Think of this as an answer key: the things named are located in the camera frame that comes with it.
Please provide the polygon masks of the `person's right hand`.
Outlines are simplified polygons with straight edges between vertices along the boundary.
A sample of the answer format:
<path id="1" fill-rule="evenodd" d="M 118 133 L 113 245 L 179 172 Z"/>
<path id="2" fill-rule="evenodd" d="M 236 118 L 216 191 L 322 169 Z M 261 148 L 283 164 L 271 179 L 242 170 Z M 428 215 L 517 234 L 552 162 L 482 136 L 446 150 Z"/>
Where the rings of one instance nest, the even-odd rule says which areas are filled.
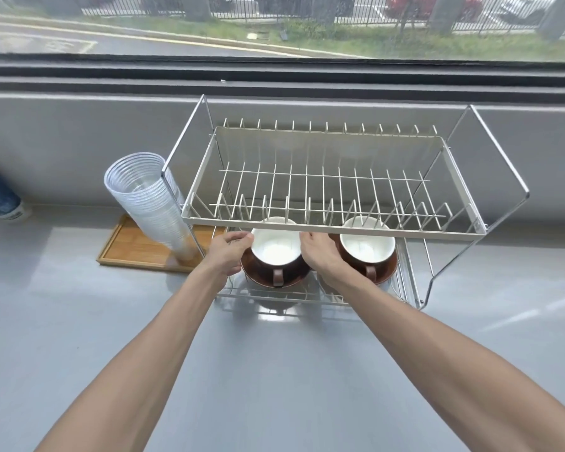
<path id="1" fill-rule="evenodd" d="M 345 262 L 336 245 L 326 233 L 310 232 L 313 237 L 312 262 L 306 262 L 316 271 L 324 282 L 343 296 L 347 303 L 351 302 L 358 272 Z"/>

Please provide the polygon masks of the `person's left hand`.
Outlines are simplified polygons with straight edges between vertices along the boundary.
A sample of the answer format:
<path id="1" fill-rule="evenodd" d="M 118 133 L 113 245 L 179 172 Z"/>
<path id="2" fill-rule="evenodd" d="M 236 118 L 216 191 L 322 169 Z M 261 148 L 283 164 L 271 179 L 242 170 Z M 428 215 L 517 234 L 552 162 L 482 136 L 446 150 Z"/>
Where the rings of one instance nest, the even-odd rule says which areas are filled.
<path id="1" fill-rule="evenodd" d="M 254 241 L 226 243 L 223 235 L 212 239 L 207 254 L 195 269 L 196 272 L 204 274 L 211 280 L 222 282 L 241 271 L 240 259 Z"/>

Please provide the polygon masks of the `brown cup white inside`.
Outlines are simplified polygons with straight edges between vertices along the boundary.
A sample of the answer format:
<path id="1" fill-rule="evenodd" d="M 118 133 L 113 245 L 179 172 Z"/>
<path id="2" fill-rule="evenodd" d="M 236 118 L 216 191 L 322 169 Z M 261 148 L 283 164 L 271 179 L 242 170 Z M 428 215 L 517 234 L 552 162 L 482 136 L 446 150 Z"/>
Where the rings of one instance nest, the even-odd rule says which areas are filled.
<path id="1" fill-rule="evenodd" d="M 290 261 L 301 254 L 300 231 L 275 228 L 253 228 L 252 248 L 263 261 Z"/>
<path id="2" fill-rule="evenodd" d="M 367 263 L 386 260 L 396 249 L 394 237 L 364 234 L 341 234 L 343 247 L 355 258 Z"/>

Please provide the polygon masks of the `brown saucer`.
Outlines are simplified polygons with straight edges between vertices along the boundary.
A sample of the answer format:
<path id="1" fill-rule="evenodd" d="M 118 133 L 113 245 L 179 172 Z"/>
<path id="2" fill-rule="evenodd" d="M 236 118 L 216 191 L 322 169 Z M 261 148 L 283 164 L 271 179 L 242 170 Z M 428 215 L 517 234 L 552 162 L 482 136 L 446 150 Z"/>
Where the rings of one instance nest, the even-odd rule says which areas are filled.
<path id="1" fill-rule="evenodd" d="M 342 245 L 339 234 L 329 234 L 341 255 L 341 258 L 347 262 L 353 269 L 361 273 L 374 284 L 383 284 L 390 281 L 398 267 L 398 254 L 394 249 L 390 257 L 377 263 L 367 263 L 352 256 Z"/>
<path id="2" fill-rule="evenodd" d="M 265 288 L 289 288 L 301 282 L 310 272 L 301 254 L 291 256 L 290 261 L 263 261 L 249 248 L 240 259 L 247 277 Z"/>

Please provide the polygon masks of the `person's right forearm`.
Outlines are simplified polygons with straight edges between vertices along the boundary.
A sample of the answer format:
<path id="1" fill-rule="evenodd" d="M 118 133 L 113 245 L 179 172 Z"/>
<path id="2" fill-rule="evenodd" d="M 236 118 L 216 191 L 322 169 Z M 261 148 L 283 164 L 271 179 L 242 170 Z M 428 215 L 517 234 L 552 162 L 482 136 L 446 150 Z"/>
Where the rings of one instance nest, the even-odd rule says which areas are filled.
<path id="1" fill-rule="evenodd" d="M 518 368 L 353 270 L 324 279 L 471 452 L 565 452 L 565 406 Z"/>

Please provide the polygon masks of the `person's left forearm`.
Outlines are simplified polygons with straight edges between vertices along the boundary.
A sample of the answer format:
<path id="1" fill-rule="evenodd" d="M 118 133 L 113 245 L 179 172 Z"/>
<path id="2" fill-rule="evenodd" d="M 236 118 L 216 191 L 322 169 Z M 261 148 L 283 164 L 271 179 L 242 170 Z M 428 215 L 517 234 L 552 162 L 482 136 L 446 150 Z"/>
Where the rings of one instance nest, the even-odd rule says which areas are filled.
<path id="1" fill-rule="evenodd" d="M 84 388 L 34 452 L 143 452 L 194 337 L 228 276 L 201 263 Z"/>

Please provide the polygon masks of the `stack of clear plastic cups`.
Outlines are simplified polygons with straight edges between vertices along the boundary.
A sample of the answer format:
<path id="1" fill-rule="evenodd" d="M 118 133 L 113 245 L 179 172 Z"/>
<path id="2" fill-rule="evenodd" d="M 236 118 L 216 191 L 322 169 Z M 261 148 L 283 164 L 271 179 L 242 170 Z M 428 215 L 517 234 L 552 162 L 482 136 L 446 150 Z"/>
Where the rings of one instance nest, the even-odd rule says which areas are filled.
<path id="1" fill-rule="evenodd" d="M 198 255 L 181 216 L 186 199 L 162 156 L 136 152 L 122 157 L 107 169 L 104 184 L 143 233 L 173 257 L 187 262 Z"/>

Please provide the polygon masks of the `wooden tray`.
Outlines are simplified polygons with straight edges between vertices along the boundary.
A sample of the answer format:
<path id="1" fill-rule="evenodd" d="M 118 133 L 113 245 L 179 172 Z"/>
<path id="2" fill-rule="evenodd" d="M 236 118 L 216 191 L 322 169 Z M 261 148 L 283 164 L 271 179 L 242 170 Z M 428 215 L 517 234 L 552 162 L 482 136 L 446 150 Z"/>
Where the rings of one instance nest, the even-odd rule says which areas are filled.
<path id="1" fill-rule="evenodd" d="M 224 234 L 227 228 L 194 225 L 191 230 L 192 235 L 186 238 L 186 242 L 190 244 L 191 258 L 183 260 L 165 245 L 147 237 L 136 222 L 125 213 L 113 229 L 96 261 L 103 266 L 191 273 L 201 262 L 201 253 L 209 249 L 211 239 Z"/>

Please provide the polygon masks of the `two-tier metal dish rack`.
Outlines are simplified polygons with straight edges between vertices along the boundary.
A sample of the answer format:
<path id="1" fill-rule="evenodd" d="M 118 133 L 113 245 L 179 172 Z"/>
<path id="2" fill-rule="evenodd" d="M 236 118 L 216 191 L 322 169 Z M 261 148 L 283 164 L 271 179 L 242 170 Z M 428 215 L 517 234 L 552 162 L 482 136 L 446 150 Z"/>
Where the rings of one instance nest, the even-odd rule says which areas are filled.
<path id="1" fill-rule="evenodd" d="M 452 138 L 472 123 L 492 145 L 521 197 L 484 217 L 459 168 Z M 392 237 L 391 276 L 379 283 L 421 310 L 434 282 L 530 198 L 530 190 L 473 105 L 448 138 L 428 129 L 328 123 L 228 121 L 217 124 L 206 96 L 196 102 L 167 156 L 184 198 L 181 218 L 205 255 L 217 230 L 264 228 Z"/>

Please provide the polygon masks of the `black metal fence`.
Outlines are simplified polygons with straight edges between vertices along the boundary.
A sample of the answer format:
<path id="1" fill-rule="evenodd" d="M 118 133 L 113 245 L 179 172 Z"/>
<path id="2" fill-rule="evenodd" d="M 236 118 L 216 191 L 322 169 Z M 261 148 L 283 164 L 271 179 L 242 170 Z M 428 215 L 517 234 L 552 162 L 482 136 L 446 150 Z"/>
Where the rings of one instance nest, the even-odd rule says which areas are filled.
<path id="1" fill-rule="evenodd" d="M 182 0 L 75 0 L 85 15 L 181 15 L 184 13 Z M 299 17 L 307 19 L 311 14 L 313 0 L 208 0 L 211 14 L 224 20 L 258 20 Z M 341 24 L 399 25 L 402 19 L 412 27 L 425 26 L 429 19 L 408 20 L 407 11 L 401 19 L 384 14 L 386 0 L 336 0 L 334 20 Z M 459 22 L 453 29 L 458 31 L 518 30 L 532 29 L 538 25 L 513 24 L 497 17 L 502 0 L 482 0 L 482 14 L 473 22 Z"/>

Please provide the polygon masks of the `red car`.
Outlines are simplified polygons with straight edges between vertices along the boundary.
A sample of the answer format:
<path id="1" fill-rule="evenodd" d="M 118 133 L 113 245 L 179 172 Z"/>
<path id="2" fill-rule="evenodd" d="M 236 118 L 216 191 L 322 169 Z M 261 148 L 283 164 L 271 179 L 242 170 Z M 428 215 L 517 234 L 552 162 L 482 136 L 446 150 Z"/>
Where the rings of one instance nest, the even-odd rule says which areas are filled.
<path id="1" fill-rule="evenodd" d="M 407 11 L 408 20 L 429 19 L 437 0 L 386 0 L 384 5 L 384 14 L 393 19 L 401 19 L 404 12 Z M 465 0 L 459 22 L 473 22 L 482 14 L 482 0 Z"/>

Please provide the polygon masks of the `white car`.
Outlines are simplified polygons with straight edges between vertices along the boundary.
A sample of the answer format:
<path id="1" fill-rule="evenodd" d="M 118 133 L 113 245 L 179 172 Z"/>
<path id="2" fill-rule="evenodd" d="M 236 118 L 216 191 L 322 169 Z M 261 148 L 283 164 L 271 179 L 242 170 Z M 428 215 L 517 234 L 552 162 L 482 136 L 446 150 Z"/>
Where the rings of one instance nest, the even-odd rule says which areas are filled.
<path id="1" fill-rule="evenodd" d="M 538 25 L 555 0 L 502 0 L 497 17 L 513 24 Z"/>

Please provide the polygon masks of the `black window frame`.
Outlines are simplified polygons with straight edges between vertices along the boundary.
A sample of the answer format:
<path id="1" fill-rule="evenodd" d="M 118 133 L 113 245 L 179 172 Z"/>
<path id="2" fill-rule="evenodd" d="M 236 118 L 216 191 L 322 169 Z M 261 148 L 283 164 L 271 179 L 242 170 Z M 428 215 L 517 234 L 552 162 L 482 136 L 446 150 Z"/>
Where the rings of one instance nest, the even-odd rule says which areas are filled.
<path id="1" fill-rule="evenodd" d="M 0 53 L 0 78 L 500 88 L 565 94 L 565 62 Z"/>

